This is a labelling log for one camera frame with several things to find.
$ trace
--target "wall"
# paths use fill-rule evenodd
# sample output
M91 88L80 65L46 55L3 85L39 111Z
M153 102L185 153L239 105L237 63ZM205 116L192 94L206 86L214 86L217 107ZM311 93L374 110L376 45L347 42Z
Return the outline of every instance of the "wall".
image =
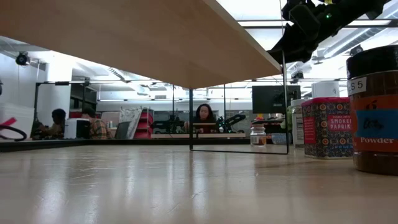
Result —
M211 109L218 111L219 116L224 116L224 101L223 100L200 100L193 101L193 109L196 111L198 106L202 103L208 103ZM97 111L119 111L120 107L137 108L149 107L155 111L171 111L172 101L100 101L97 104ZM179 101L174 104L174 109L179 111L188 111L189 102ZM226 110L251 110L251 100L231 100L226 102Z
M33 108L36 76L37 68L18 66L15 59L0 54L0 79L3 82L0 103ZM39 76L44 76L43 70L39 70Z

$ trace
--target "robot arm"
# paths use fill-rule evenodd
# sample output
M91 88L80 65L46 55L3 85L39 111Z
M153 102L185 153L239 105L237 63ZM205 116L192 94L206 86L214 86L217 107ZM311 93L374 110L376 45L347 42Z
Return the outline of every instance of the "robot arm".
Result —
M311 0L289 0L282 9L282 17L292 21L286 25L284 35L268 51L282 64L285 62L307 62L320 42L334 36L340 29L363 14L375 19L390 0L321 0L328 5L317 6Z

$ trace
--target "number label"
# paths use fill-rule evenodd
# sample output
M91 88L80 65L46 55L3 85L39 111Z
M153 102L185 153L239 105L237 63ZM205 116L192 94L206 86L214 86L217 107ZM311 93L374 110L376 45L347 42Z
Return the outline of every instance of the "number label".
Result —
M348 96L366 91L366 77L347 81Z

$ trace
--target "white printer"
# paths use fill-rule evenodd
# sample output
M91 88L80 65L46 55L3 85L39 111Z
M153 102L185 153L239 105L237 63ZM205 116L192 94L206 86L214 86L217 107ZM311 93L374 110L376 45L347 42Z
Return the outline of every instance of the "white printer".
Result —
M64 139L89 139L90 120L83 118L70 118L65 121Z

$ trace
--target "person sitting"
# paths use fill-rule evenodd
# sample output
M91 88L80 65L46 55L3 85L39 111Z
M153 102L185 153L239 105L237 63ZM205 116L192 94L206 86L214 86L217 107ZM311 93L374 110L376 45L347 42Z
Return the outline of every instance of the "person sitting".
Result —
M197 109L196 116L193 118L193 124L211 123L212 125L195 126L198 133L217 133L216 119L210 105L204 103ZM189 130L189 123L185 122L184 128Z
M52 111L51 115L53 121L51 128L46 128L43 124L40 124L39 126L39 129L42 131L42 135L63 138L65 118L67 117L66 112L63 109L55 109Z
M101 119L95 117L95 110L85 108L81 112L81 118L90 120L90 139L112 139L111 132Z

